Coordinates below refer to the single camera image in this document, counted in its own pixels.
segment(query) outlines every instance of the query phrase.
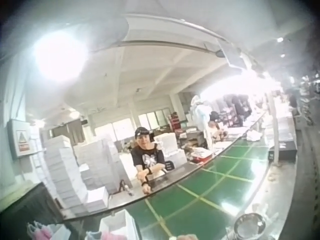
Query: ceiling beam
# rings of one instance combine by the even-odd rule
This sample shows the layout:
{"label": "ceiling beam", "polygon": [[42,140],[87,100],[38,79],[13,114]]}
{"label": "ceiling beam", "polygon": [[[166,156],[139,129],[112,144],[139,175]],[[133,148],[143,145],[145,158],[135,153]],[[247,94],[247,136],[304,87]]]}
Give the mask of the ceiling beam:
{"label": "ceiling beam", "polygon": [[151,86],[151,88],[149,89],[149,91],[147,92],[145,98],[148,98],[153,92],[154,90],[157,88],[157,86],[167,77],[170,75],[170,73],[172,73],[175,69],[177,64],[186,56],[190,55],[193,51],[189,50],[189,49],[183,49],[179,52],[179,54],[177,56],[175,56],[175,58],[172,61],[172,65],[167,67],[162,73],[161,75],[154,81],[153,85]]}
{"label": "ceiling beam", "polygon": [[214,62],[207,68],[203,68],[200,71],[197,71],[195,74],[193,74],[191,77],[189,77],[185,82],[183,82],[181,85],[174,88],[171,93],[177,94],[180,93],[182,90],[186,89],[190,85],[194,84],[199,79],[203,78],[204,76],[212,73],[216,69],[220,68],[222,65],[226,64],[225,58],[216,58]]}
{"label": "ceiling beam", "polygon": [[100,49],[91,51],[91,53],[97,53],[100,51],[114,49],[114,48],[122,48],[122,47],[135,47],[135,46],[159,46],[159,47],[172,47],[179,49],[189,49],[196,52],[202,52],[207,54],[216,54],[216,52],[209,50],[205,47],[194,46],[190,44],[172,42],[172,41],[158,41],[158,40],[126,40],[126,41],[118,41],[114,44],[111,44],[107,47],[102,47]]}
{"label": "ceiling beam", "polygon": [[111,72],[110,79],[112,81],[112,91],[113,91],[113,107],[116,107],[118,104],[119,98],[119,82],[122,69],[122,61],[125,54],[125,47],[115,48],[114,49],[114,67]]}

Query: warning sign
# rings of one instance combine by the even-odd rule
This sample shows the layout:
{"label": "warning sign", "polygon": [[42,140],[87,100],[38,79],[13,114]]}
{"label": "warning sign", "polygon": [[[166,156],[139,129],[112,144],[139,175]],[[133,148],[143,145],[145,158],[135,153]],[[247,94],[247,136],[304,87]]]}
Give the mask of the warning sign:
{"label": "warning sign", "polygon": [[16,131],[17,142],[20,152],[25,152],[30,150],[30,145],[28,143],[27,131]]}

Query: metal bowl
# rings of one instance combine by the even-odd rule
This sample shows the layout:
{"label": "metal bowl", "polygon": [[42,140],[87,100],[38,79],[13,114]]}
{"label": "metal bowl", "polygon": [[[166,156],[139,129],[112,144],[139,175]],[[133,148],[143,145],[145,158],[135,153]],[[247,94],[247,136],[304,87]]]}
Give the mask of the metal bowl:
{"label": "metal bowl", "polygon": [[255,212],[241,215],[234,224],[237,240],[258,240],[265,232],[266,221]]}

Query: black cap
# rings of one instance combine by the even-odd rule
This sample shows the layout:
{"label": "black cap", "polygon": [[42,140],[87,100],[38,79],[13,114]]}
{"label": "black cap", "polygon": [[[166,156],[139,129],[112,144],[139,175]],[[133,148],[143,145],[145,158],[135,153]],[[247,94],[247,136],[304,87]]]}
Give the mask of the black cap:
{"label": "black cap", "polygon": [[149,135],[149,134],[150,134],[150,132],[149,132],[148,129],[146,129],[146,128],[143,127],[143,126],[140,126],[140,127],[138,127],[138,128],[135,130],[135,132],[134,132],[134,138],[137,138],[137,137],[139,137],[139,136],[141,136],[141,135]]}

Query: black box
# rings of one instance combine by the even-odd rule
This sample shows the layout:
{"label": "black box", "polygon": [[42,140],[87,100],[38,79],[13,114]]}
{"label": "black box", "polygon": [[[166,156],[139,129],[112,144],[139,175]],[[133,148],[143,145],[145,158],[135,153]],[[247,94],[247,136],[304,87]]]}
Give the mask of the black box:
{"label": "black box", "polygon": [[[296,162],[297,146],[295,141],[280,141],[279,142],[279,162]],[[268,152],[268,160],[274,161],[275,147],[271,147]]]}

